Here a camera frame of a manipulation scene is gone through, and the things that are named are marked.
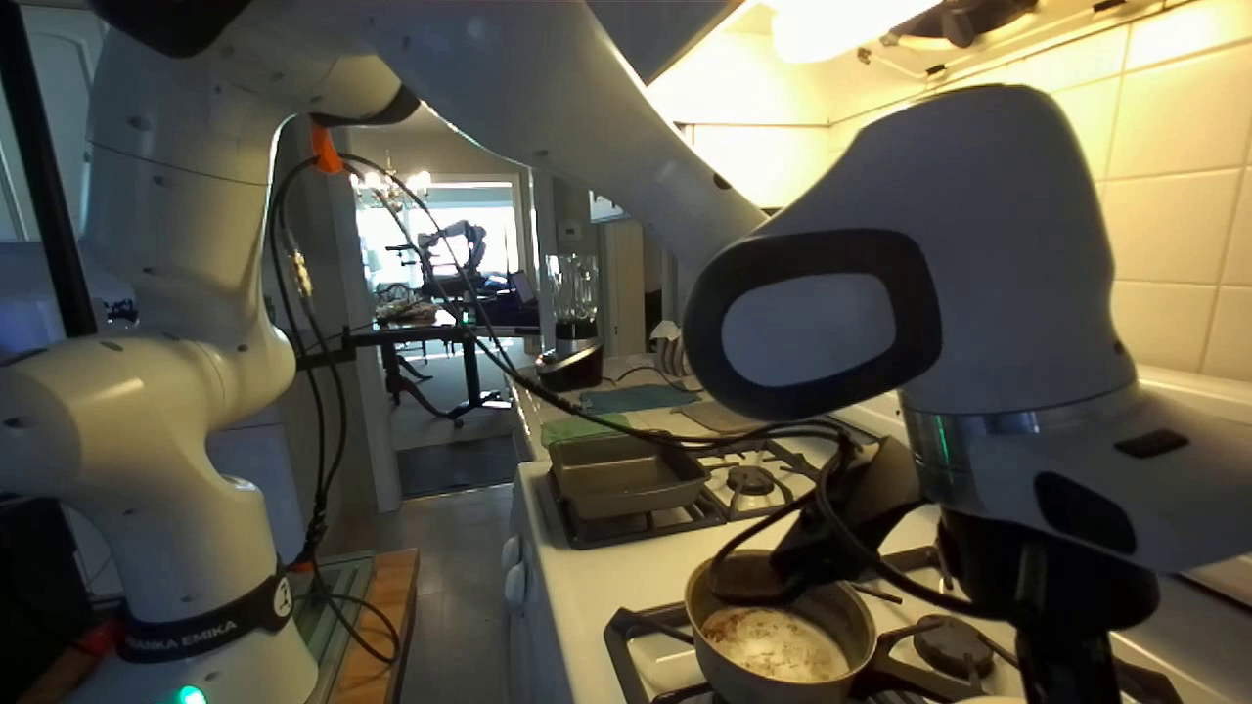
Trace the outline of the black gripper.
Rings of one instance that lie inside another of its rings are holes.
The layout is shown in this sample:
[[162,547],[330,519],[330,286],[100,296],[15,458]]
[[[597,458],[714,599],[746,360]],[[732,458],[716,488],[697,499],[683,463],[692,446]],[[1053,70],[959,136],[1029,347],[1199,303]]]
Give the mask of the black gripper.
[[980,611],[1016,630],[1029,704],[1121,704],[1112,635],[1153,613],[1151,572],[963,513],[941,517],[941,556]]

